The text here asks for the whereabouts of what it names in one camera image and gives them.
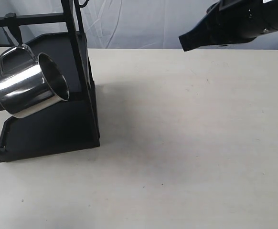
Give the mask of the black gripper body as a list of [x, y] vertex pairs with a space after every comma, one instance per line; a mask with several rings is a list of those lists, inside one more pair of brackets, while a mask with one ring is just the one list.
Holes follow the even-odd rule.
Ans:
[[248, 43], [262, 34], [261, 0], [220, 0], [189, 32], [179, 36], [187, 52], [204, 46]]

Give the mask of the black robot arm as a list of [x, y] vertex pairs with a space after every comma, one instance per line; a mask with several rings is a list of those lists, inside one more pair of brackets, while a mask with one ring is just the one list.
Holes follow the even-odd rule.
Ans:
[[187, 52], [204, 46], [249, 43], [278, 31], [278, 0], [220, 0], [187, 33], [179, 36]]

